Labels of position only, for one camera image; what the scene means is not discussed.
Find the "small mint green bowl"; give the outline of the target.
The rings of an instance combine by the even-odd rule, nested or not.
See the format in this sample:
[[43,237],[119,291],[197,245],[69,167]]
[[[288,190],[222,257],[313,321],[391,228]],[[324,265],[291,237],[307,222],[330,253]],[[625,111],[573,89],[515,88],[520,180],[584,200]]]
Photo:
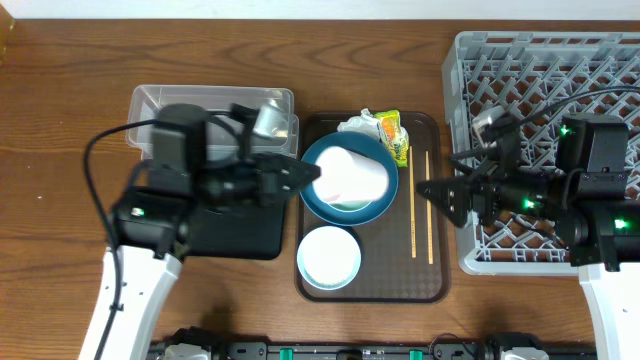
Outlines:
[[340,212],[357,212],[368,207],[372,203],[371,200],[353,200],[353,199],[335,199],[327,202],[332,209]]

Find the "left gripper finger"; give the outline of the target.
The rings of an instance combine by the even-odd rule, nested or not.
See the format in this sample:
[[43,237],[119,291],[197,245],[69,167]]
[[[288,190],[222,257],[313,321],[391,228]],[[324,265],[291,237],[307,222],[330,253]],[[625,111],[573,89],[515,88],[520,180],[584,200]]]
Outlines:
[[259,153],[257,167],[261,173],[274,175],[283,185],[309,185],[321,175],[317,165],[276,153]]
[[259,204],[271,206],[286,202],[314,180],[314,177],[261,177],[259,180]]

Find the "large dark blue bowl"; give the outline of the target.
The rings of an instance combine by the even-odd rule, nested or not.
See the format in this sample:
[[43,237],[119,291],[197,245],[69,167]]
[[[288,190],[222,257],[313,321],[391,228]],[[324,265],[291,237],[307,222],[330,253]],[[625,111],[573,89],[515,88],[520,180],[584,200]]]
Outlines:
[[341,226],[357,226],[369,223],[380,217],[390,208],[398,191],[399,175],[391,155],[378,141],[356,132],[335,132],[326,135],[311,144],[305,151],[302,160],[315,164],[320,153],[330,147],[339,146],[381,163],[390,176],[390,186],[385,195],[373,201],[368,207],[357,212],[340,212],[322,202],[314,193],[312,184],[301,192],[305,205],[317,217]]

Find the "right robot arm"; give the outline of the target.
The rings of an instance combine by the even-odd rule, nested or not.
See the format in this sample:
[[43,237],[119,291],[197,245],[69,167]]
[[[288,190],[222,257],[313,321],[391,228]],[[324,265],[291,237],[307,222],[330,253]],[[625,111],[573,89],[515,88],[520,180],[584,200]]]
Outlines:
[[639,203],[625,196],[629,129],[614,116],[567,114],[555,172],[519,165],[521,121],[474,122],[485,160],[452,156],[459,175],[417,183],[416,191],[451,223],[471,214],[485,225],[503,211],[553,222],[587,299],[600,359],[639,356]]

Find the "white pink paper cup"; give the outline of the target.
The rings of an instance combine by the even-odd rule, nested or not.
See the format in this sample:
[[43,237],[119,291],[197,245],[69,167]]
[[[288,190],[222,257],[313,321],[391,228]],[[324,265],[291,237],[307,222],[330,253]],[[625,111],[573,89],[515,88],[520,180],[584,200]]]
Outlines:
[[390,186],[390,176],[381,163],[343,147],[324,149],[315,164],[321,175],[312,183],[313,191],[330,205],[377,201]]

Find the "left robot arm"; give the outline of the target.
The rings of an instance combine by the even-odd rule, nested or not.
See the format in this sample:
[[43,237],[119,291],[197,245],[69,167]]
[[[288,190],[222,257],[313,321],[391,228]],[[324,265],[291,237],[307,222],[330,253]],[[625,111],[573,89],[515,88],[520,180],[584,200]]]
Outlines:
[[163,107],[148,121],[152,157],[136,165],[122,196],[106,211],[90,170],[83,171],[107,235],[101,288],[80,356],[143,359],[157,319],[188,256],[271,260],[281,251],[290,198],[321,173],[277,153],[253,153],[255,126],[279,111],[232,104]]

